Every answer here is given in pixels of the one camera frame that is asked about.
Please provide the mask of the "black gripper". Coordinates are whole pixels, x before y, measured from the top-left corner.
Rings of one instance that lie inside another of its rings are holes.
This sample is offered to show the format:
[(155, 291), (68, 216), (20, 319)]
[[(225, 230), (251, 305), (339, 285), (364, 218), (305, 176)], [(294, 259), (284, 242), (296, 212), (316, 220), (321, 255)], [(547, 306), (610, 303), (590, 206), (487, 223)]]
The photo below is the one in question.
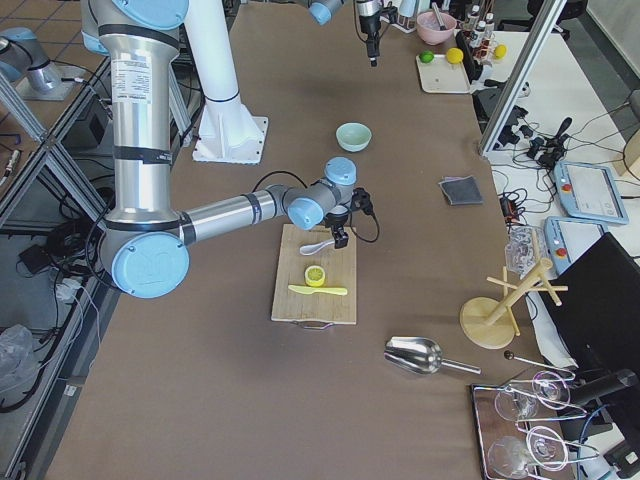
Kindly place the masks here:
[(355, 12), (359, 22), (360, 32), (366, 40), (367, 56), (372, 67), (378, 65), (381, 15), (388, 16), (391, 23), (397, 19), (397, 6), (392, 1), (356, 0)]
[(365, 215), (374, 216), (374, 207), (370, 194), (363, 188), (353, 190), (351, 200), (344, 205), (339, 205), (338, 213), (328, 213), (323, 219), (323, 226), (330, 228), (334, 239), (334, 247), (341, 249), (348, 245), (349, 236), (344, 226), (357, 211), (363, 211)]

